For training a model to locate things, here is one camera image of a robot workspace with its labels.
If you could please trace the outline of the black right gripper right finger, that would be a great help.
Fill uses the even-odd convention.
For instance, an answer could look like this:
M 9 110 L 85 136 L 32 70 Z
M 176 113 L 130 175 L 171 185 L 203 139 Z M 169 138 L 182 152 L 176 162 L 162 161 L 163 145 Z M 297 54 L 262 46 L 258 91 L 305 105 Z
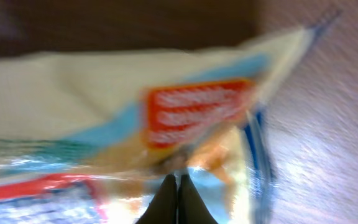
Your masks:
M 218 224 L 212 217 L 188 174 L 182 175 L 178 189 L 179 224 Z

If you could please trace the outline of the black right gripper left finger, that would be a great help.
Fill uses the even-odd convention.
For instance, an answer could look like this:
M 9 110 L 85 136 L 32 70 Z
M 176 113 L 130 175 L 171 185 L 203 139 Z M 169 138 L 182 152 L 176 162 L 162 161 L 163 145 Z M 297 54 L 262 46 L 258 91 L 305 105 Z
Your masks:
M 175 176 L 169 174 L 164 178 L 145 213 L 136 224 L 176 224 L 176 222 L 177 183 Z

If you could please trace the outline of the yellow snack bag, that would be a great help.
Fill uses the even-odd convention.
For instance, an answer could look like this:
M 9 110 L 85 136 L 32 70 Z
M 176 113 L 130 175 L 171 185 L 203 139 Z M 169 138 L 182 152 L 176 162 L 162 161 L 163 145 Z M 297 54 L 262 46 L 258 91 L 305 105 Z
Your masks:
M 338 18 L 236 47 L 0 58 L 0 223 L 136 223 L 188 174 L 217 223 L 269 223 L 269 99 Z

